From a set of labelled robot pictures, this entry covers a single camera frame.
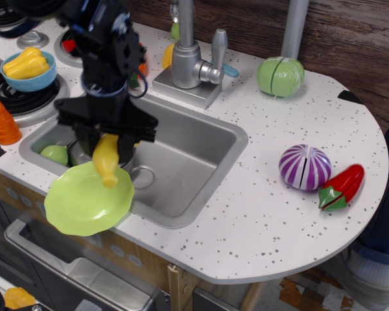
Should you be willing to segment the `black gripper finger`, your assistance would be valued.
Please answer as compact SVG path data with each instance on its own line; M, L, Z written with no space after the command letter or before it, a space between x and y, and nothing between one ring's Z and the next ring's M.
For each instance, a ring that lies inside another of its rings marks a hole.
M84 153L92 156L100 140L100 130L92 126L74 126L74 131Z
M120 163L127 163L131 160L134 149L141 142L141 135L141 131L123 131L119 134L117 150Z

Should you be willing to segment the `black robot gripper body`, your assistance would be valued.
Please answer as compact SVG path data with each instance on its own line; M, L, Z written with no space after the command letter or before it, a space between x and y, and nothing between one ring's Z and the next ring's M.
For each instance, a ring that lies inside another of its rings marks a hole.
M90 94L76 98L63 98L54 102L58 122L62 125L92 126L101 133L118 135L123 131L141 131L141 140L153 142L157 118L138 108L126 92Z

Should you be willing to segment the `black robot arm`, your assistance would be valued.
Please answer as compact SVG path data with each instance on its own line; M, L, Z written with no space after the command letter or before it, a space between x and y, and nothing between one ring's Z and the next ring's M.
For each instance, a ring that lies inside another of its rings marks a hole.
M124 1L8 1L21 14L22 24L1 31L16 38L41 21L56 18L69 27L82 58L81 84L86 92L78 98L55 101L58 122L71 126L85 153L92 155L102 133L118 135L115 151L119 161L131 160L134 146L152 142L158 120L134 106L128 81L145 61L145 48L132 28Z

